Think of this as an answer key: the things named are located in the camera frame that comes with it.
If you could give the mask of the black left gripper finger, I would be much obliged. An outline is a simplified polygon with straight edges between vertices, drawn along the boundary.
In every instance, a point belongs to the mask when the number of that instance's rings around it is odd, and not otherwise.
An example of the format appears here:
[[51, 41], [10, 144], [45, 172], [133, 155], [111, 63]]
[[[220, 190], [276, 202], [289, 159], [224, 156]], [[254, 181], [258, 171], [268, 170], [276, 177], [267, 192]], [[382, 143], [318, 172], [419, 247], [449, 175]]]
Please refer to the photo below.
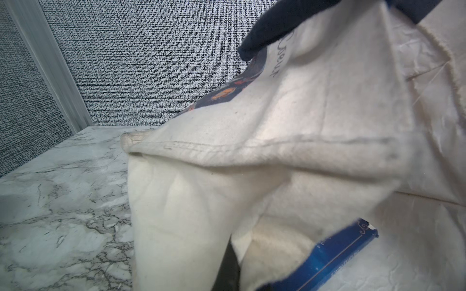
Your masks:
[[239, 291], [240, 264], [231, 240], [226, 247], [212, 291]]

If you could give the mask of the cream canvas tote bag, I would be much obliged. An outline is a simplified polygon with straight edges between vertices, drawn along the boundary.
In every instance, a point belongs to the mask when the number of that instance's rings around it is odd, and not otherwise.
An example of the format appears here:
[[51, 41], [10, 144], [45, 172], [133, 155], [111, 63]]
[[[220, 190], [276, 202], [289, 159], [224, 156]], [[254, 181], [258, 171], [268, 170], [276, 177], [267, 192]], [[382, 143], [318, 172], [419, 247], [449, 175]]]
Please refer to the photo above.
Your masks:
[[163, 126], [126, 133], [133, 289], [254, 291], [363, 218], [345, 291], [466, 288], [466, 4], [341, 1]]

